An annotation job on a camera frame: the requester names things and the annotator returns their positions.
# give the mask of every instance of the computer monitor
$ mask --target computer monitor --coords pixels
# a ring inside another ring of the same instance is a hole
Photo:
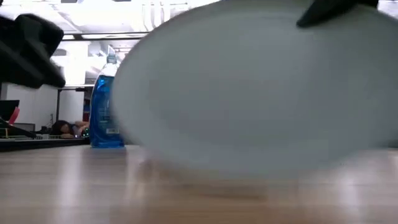
[[[9,121],[18,106],[19,100],[0,100],[0,117],[5,121]]]

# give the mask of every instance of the table surface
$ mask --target table surface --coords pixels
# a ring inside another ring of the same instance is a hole
[[[137,146],[2,153],[0,223],[396,224],[398,220],[394,151],[364,151],[306,178],[257,183],[262,194],[246,194],[249,188],[229,188],[217,181],[198,187],[161,167]]]

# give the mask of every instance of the person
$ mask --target person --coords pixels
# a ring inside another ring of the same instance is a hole
[[[86,128],[88,128],[86,121],[76,121],[75,124],[71,124],[68,121],[58,120],[52,126],[51,135],[60,136],[63,139],[78,138]]]

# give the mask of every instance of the blue liquid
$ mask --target blue liquid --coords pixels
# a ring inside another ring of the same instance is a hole
[[[113,123],[109,108],[114,77],[100,75],[95,82],[90,105],[90,143],[94,148],[120,148],[124,141]]]

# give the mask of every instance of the dish soap bottle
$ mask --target dish soap bottle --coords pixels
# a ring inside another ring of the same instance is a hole
[[[117,70],[116,56],[110,54],[95,81],[90,104],[90,142],[93,148],[124,147],[109,107],[111,88]]]

